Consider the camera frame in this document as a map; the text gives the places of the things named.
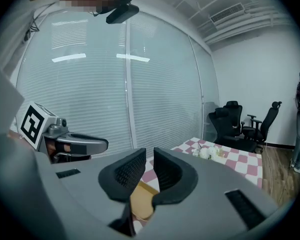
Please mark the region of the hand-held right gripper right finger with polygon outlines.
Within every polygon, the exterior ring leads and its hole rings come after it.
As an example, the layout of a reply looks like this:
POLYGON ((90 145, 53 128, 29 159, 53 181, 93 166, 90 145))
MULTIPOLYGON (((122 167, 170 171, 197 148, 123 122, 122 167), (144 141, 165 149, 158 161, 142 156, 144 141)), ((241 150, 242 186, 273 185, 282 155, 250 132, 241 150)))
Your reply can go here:
POLYGON ((155 148, 159 193, 142 240, 255 240, 278 209, 262 189, 232 168, 165 148, 155 148))

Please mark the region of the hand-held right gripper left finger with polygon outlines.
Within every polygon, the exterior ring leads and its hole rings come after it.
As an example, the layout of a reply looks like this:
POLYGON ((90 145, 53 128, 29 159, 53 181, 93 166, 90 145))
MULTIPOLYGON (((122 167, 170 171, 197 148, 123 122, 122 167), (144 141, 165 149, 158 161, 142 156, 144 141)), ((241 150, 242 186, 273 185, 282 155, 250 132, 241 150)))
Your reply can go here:
POLYGON ((50 165, 51 199, 67 240, 132 240, 130 196, 146 167, 146 149, 50 165))

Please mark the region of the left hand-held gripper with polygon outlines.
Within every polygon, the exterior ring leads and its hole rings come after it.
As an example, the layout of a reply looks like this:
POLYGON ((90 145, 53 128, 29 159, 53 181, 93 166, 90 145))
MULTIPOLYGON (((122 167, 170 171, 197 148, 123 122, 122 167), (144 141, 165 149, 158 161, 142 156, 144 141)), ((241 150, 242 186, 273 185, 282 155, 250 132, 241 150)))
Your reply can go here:
POLYGON ((35 151, 47 155, 52 163, 70 162, 71 156, 100 154, 109 146, 109 142, 104 138, 69 132, 66 119, 33 101, 27 106, 19 132, 35 151), (47 145, 55 145, 57 142, 69 145, 70 152, 57 149, 50 152, 47 145))

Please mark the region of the person's left hand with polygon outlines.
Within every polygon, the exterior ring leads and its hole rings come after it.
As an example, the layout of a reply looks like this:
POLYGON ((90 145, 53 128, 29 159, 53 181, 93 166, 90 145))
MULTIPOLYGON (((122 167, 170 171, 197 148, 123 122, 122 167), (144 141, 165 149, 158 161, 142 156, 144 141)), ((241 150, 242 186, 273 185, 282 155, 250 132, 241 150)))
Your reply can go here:
POLYGON ((70 153, 71 146, 69 144, 58 142, 58 141, 48 141, 46 144, 46 149, 51 160, 58 153, 70 153))

